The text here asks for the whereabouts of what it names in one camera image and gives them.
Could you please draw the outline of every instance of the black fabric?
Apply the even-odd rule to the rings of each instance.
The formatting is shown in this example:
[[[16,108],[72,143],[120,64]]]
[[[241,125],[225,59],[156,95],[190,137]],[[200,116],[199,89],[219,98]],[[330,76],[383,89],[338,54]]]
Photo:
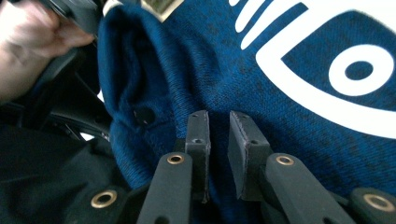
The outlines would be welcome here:
[[[111,223],[129,188],[108,143],[0,126],[0,223]],[[108,208],[92,197],[114,189]]]

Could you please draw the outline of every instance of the blue t-shirt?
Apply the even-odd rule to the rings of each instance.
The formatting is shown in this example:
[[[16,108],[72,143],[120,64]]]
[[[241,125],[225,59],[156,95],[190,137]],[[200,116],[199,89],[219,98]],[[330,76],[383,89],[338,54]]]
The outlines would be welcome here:
[[[160,23],[138,6],[111,9],[99,33],[100,81],[129,184],[150,181],[186,136],[188,115],[204,109],[211,197],[224,222],[247,221],[227,159],[235,110],[326,189],[396,195],[395,10],[385,0],[186,0]]]

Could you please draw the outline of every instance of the white eye graphic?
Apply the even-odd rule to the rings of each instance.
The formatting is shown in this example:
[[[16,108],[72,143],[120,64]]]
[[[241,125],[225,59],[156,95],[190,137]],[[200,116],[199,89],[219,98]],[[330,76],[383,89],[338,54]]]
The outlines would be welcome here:
[[[258,8],[253,7],[250,1],[245,7]],[[393,16],[396,3],[387,0],[274,0],[247,32],[241,49],[247,48],[277,17],[298,3],[306,5],[308,10],[270,39],[256,54],[256,62],[264,75],[290,99],[327,120],[357,132],[396,139],[396,112],[357,105],[330,95],[304,81],[282,62],[288,52],[323,24],[348,11],[367,15],[396,33]],[[242,12],[235,26],[238,32],[246,28],[247,20],[252,15]],[[369,63],[374,68],[372,74],[361,80],[347,78],[346,69],[355,62]],[[329,80],[337,91],[348,96],[359,96],[381,88],[389,80],[393,65],[392,56],[379,46],[351,46],[333,60]]]

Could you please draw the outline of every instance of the human hand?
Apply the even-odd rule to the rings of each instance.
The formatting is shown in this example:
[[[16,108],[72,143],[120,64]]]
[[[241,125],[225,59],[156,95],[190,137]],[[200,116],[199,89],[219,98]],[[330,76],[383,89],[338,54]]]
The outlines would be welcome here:
[[[10,4],[0,9],[0,44],[29,49],[37,56],[52,58],[73,47],[90,44],[93,36],[84,33],[72,21],[59,18],[36,0]]]

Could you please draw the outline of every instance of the white printed design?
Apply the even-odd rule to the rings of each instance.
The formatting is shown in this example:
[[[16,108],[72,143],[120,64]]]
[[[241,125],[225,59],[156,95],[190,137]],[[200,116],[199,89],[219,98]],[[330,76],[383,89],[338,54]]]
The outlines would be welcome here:
[[[264,1],[249,0],[246,3],[245,7],[257,11],[260,6],[253,6],[251,2],[262,5]],[[323,118],[361,133],[396,139],[396,112],[357,105],[332,96],[305,82],[281,61],[325,22],[348,11],[365,14],[396,33],[396,20],[392,16],[396,3],[388,0],[274,0],[247,32],[241,49],[247,48],[276,18],[299,3],[305,4],[308,10],[257,52],[256,62],[260,69],[289,98]],[[245,28],[256,11],[246,13],[242,10],[244,13],[241,12],[235,25],[237,32]],[[347,67],[361,61],[370,63],[373,73],[363,80],[348,80]],[[332,86],[343,94],[363,95],[382,87],[392,74],[393,65],[394,60],[385,49],[360,45],[340,52],[332,62],[329,79]]]

